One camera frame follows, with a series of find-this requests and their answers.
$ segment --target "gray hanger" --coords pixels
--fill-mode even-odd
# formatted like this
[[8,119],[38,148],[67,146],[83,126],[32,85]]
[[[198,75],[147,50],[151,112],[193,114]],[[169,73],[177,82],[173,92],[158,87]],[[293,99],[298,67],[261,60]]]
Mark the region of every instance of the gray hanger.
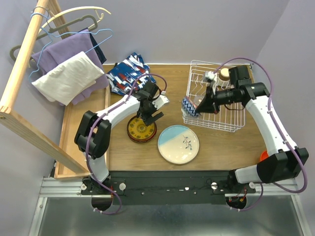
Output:
[[[59,30],[61,30],[61,29],[63,29],[63,28],[66,28],[66,27],[68,27],[68,26],[71,26],[71,25],[73,25],[73,24],[75,24],[75,23],[77,23],[77,22],[83,21],[83,20],[86,19],[86,18],[91,18],[91,19],[94,21],[94,26],[93,26],[91,29],[89,29],[89,31],[93,31],[93,30],[97,29],[97,20],[96,20],[96,18],[95,18],[94,16],[92,16],[92,15],[85,15],[85,16],[83,16],[83,17],[81,17],[81,18],[78,18],[78,19],[75,19],[75,20],[70,21],[70,22],[68,22],[68,23],[65,23],[65,24],[63,24],[62,26],[59,26],[59,27],[56,27],[56,28],[49,28],[48,32],[49,32],[49,33],[57,32],[57,31],[59,31]],[[39,35],[39,36],[36,38],[36,40],[39,40],[39,39],[41,39],[41,38],[43,38],[43,37],[45,37],[45,36],[47,36],[47,33],[43,33],[43,34]],[[11,50],[10,50],[10,57],[12,58],[12,60],[16,61],[16,57],[14,56],[14,52],[15,52],[15,50],[17,50],[17,49],[20,49],[21,46],[22,46],[22,45],[17,45],[17,46],[15,46],[15,47],[11,48]]]

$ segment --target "white wire dish rack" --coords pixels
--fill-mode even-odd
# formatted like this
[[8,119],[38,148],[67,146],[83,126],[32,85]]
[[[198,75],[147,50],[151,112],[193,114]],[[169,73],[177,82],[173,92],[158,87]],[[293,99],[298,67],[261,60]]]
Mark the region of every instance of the white wire dish rack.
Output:
[[[196,105],[198,105],[205,96],[206,87],[209,85],[209,83],[202,81],[205,71],[214,71],[217,67],[218,64],[216,63],[199,60],[191,61],[186,96],[188,96]],[[234,67],[234,65],[226,65],[223,68],[232,67]],[[233,85],[231,85],[229,81],[226,81],[218,88],[219,90],[231,89],[233,88]],[[229,132],[235,132],[236,130],[244,127],[245,109],[242,110],[242,104],[234,103],[227,105],[227,107],[230,109],[236,109],[237,111],[228,110],[225,106],[221,105],[220,112],[216,115],[201,113],[199,117],[194,118],[183,114],[184,123]]]

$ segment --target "purple towel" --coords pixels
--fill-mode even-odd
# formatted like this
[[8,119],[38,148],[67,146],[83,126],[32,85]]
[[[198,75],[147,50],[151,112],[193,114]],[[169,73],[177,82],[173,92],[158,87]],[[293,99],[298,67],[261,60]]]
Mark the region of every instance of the purple towel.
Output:
[[[74,55],[77,55],[81,51],[86,52],[92,47],[93,45],[89,33],[74,34],[68,38],[59,41],[58,43],[55,43],[45,48],[39,61],[39,68],[45,75],[48,71],[51,71],[65,60],[68,60]],[[35,53],[34,55],[32,55],[32,58],[36,62],[38,62],[39,55],[40,52]],[[103,70],[103,66],[98,59],[98,56],[94,49],[90,50],[87,53],[87,56],[96,66]],[[93,91],[97,89],[103,89],[107,86],[108,79],[104,74],[96,79],[96,83],[94,85],[90,86],[89,88],[83,90],[80,94],[78,94],[72,100],[72,103],[75,105],[78,102],[83,101],[85,98],[88,98]]]

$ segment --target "white hanger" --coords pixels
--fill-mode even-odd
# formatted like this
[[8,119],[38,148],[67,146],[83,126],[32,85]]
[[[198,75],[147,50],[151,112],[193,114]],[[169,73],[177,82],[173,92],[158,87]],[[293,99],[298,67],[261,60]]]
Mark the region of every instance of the white hanger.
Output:
[[96,12],[96,14],[97,14],[97,17],[98,17],[98,21],[97,21],[97,22],[100,22],[100,21],[103,20],[103,18],[104,18],[104,13],[101,13],[101,15],[99,16],[97,10],[105,11],[106,13],[108,13],[108,14],[110,14],[110,15],[112,14],[112,13],[110,13],[108,10],[106,10],[105,8],[99,7],[99,6],[80,6],[80,7],[75,7],[75,8],[71,8],[71,9],[62,11],[62,12],[56,14],[56,15],[52,14],[52,12],[49,11],[49,13],[50,13],[53,17],[50,18],[50,19],[48,20],[48,22],[46,22],[45,24],[43,24],[42,27],[43,27],[43,28],[46,27],[46,26],[47,26],[50,22],[52,22],[54,19],[56,19],[56,18],[58,18],[58,17],[60,17],[60,16],[62,16],[62,15],[64,15],[64,14],[66,14],[66,13],[68,13],[68,12],[77,11],[77,10],[83,10],[83,9],[94,9],[95,12]]

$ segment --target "white towel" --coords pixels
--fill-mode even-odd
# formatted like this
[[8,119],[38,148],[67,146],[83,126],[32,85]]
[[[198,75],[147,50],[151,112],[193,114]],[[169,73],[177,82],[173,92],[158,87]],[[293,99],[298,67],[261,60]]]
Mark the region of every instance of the white towel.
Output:
[[32,84],[49,100],[68,105],[104,72],[84,52],[69,58]]

